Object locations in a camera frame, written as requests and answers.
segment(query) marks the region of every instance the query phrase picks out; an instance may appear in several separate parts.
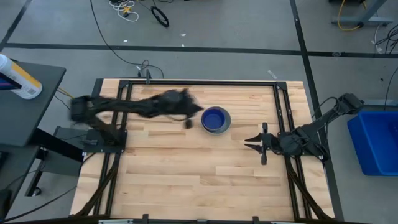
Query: yellow label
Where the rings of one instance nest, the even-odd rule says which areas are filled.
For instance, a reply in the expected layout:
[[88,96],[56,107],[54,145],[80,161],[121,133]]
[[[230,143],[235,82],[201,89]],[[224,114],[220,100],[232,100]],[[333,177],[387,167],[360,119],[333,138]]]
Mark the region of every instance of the yellow label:
[[20,74],[22,77],[24,77],[26,80],[31,82],[34,86],[37,88],[40,88],[40,83],[37,81],[35,78],[33,78],[31,75],[29,75],[25,70],[23,70],[20,66],[18,66],[16,63],[12,63],[12,69],[15,70],[18,74]]

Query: white bottle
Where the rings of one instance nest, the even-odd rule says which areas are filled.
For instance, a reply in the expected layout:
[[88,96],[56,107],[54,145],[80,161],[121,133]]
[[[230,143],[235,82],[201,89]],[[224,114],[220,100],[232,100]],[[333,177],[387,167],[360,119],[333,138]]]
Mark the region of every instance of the white bottle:
[[0,54],[0,72],[21,85],[21,89],[11,91],[23,99],[33,99],[43,90],[39,81],[2,54]]

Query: gray floor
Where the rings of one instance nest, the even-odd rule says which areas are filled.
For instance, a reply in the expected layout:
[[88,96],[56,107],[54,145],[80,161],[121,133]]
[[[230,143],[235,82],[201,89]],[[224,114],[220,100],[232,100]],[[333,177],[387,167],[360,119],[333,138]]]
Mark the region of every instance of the gray floor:
[[[24,2],[0,0],[0,39]],[[158,3],[170,19],[168,29],[158,25],[139,4],[134,6],[134,10],[140,14],[140,19],[130,23],[120,19],[107,0],[93,2],[99,25],[111,45],[181,47],[183,44],[186,47],[300,50],[289,0],[175,0],[173,4]],[[338,12],[338,4],[329,4],[327,0],[296,2],[308,50],[374,52],[371,41],[375,27],[342,32],[329,23]],[[392,17],[398,22],[397,8],[398,2],[390,0],[380,9],[379,15]],[[354,14],[362,10],[362,6],[348,5],[343,13]],[[378,39],[383,38],[390,27],[381,27]],[[82,0],[33,0],[9,42],[103,45],[89,1]],[[75,96],[90,94],[95,78],[133,77],[137,74],[135,66],[120,61],[107,50],[5,48],[3,53],[24,62],[65,67],[67,73],[61,86]],[[156,51],[120,51],[118,54],[130,62],[141,63],[148,59],[163,69],[166,78],[272,80],[267,73],[270,70],[278,80],[304,81],[307,98],[309,102],[311,100],[301,56]],[[322,102],[329,96],[340,96],[345,92],[365,99],[383,99],[397,59],[310,57],[310,63],[318,98]],[[151,72],[154,77],[160,76],[156,69]],[[392,84],[391,99],[398,98],[398,92],[394,91],[396,83]],[[322,111],[325,112],[329,106],[325,105]],[[362,174],[348,135],[348,119],[340,118],[332,123],[329,133],[344,218],[352,222],[397,223],[394,208],[398,199],[395,193],[398,178]],[[54,99],[40,128],[52,133],[57,126],[69,125],[67,109]],[[44,189],[43,194],[33,198],[19,195],[9,217],[41,205],[73,187],[76,181],[74,177],[45,174],[39,182],[39,187]],[[72,199],[73,192],[19,220],[65,217],[69,214]]]

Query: wooden tabletop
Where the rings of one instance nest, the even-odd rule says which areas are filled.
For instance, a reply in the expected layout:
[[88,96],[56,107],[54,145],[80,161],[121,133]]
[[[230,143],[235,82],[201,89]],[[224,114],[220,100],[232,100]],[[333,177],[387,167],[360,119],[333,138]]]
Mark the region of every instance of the wooden tabletop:
[[[118,83],[118,79],[105,79],[101,96],[116,97]],[[310,123],[303,83],[287,82],[287,86],[295,125]],[[154,219],[252,220],[258,216],[260,220],[293,220],[284,158],[268,151],[267,165],[262,166],[260,155],[243,145],[244,139],[261,132],[262,122],[269,124],[270,133],[278,133],[272,88],[134,85],[131,98],[138,100],[182,88],[189,88],[205,108],[225,108],[231,115],[231,127],[213,136],[201,126],[201,113],[193,118],[194,127],[189,130],[164,116],[145,119],[129,114],[126,151],[121,157],[111,217],[142,218],[147,213]],[[289,130],[283,95],[279,95]],[[110,123],[112,112],[99,117]],[[102,163],[103,154],[97,154],[82,167],[72,214],[96,190]],[[303,156],[302,163],[308,191],[334,217],[321,162]],[[301,194],[296,191],[304,217]]]

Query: black table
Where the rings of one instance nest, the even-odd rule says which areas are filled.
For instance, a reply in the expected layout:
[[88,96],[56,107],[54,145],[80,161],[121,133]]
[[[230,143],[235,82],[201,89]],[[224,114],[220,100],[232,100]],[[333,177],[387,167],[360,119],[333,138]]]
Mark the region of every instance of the black table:
[[0,91],[0,152],[7,153],[0,167],[0,190],[13,182],[8,187],[12,191],[11,204],[35,159],[42,160],[39,167],[44,160],[46,165],[44,170],[35,172],[26,196],[32,196],[42,171],[78,175],[78,166],[73,171],[68,170],[65,165],[70,163],[65,161],[81,163],[83,160],[79,147],[37,128],[62,81],[65,68],[23,62],[17,64],[41,82],[43,90],[31,100],[22,99],[11,91]]

